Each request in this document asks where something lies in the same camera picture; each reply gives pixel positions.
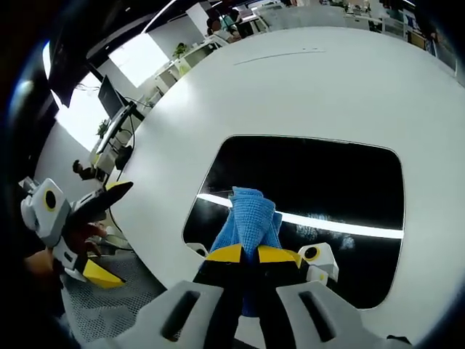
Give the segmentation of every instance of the robotic arm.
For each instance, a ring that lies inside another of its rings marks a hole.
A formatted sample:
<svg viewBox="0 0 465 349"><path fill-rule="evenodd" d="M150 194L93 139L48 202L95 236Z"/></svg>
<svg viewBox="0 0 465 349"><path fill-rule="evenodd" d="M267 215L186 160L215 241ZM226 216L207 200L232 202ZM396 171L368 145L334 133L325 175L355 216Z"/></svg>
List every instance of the robotic arm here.
<svg viewBox="0 0 465 349"><path fill-rule="evenodd" d="M24 223L36 232L45 246L52 249L53 257L60 262L63 271L75 279L90 280L104 288L122 285L124 281L121 278L100 267L86 254L74 252L68 237L80 226L104 219L105 210L121 199L133 183L116 183L71 203L49 178L41 185L36 185L29 178L24 183L28 192L21 202Z"/></svg>

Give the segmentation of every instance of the window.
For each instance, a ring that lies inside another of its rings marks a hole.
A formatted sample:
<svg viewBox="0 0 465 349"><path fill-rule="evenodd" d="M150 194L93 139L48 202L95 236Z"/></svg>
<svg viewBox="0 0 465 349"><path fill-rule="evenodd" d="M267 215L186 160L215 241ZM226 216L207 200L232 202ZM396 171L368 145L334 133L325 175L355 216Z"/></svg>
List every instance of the window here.
<svg viewBox="0 0 465 349"><path fill-rule="evenodd" d="M42 57L48 78L51 67L49 43L44 47ZM92 151L99 140L97 130L100 123L108 119L108 114L98 97L100 85L101 82L92 73L87 74L74 89L69 108L63 105L52 91L59 108L55 116L57 122L88 151Z"/></svg>
<svg viewBox="0 0 465 349"><path fill-rule="evenodd" d="M150 78L169 58L148 34L141 34L121 45L108 57L135 86Z"/></svg>

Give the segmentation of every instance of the ceiling light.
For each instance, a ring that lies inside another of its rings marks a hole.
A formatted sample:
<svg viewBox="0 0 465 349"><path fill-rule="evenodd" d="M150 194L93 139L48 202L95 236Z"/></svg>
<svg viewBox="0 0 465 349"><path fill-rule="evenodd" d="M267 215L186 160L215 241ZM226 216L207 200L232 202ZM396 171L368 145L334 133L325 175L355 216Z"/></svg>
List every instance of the ceiling light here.
<svg viewBox="0 0 465 349"><path fill-rule="evenodd" d="M198 194L198 198L202 200L213 202L214 204L222 205L225 207L233 207L233 204L228 198L222 198L211 194ZM339 222L330 222L328 220L319 220L317 218L299 216L297 214L279 212L283 216L283 221L293 223L296 225L303 225L305 227L312 227L317 229L336 231L338 233L347 233L361 236L373 236L375 238L403 238L403 230L383 229L365 227L362 225L353 225Z"/></svg>
<svg viewBox="0 0 465 349"><path fill-rule="evenodd" d="M142 34L145 34L147 32L147 29L152 25L152 23L155 22L155 20L157 18L159 18L175 2L176 2L176 0L171 0L168 4L166 4L166 6L163 9L158 11L158 13L155 15L155 17L152 18L152 20L150 20L150 22L145 26L144 30L142 31Z"/></svg>

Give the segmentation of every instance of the white wall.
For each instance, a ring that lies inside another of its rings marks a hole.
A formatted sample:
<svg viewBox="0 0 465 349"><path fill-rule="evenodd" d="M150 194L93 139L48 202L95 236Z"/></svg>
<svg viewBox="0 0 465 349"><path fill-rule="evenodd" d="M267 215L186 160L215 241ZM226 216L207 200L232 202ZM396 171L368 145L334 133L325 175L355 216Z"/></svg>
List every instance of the white wall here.
<svg viewBox="0 0 465 349"><path fill-rule="evenodd" d="M169 59L173 58L173 52L178 43L192 45L205 39L203 33L188 16L162 25L148 34Z"/></svg>
<svg viewBox="0 0 465 349"><path fill-rule="evenodd" d="M90 152L77 142L59 124L56 123L45 142L37 163L34 179L42 182L51 178L70 201L80 199L87 193L97 190L97 180L82 180L73 172L73 162L78 159L84 167L88 167Z"/></svg>
<svg viewBox="0 0 465 349"><path fill-rule="evenodd" d="M111 84L124 96L138 99L142 93L130 82L130 80L119 70L115 63L108 59L98 69L103 76L108 75Z"/></svg>

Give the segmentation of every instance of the computer monitor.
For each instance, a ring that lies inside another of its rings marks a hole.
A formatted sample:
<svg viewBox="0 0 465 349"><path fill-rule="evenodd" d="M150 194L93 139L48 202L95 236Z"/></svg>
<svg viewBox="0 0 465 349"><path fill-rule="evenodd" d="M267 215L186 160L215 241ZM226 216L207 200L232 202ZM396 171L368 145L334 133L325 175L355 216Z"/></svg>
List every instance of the computer monitor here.
<svg viewBox="0 0 465 349"><path fill-rule="evenodd" d="M113 119L124 108L124 103L113 87L108 76L103 79L99 91L99 100L110 119Z"/></svg>

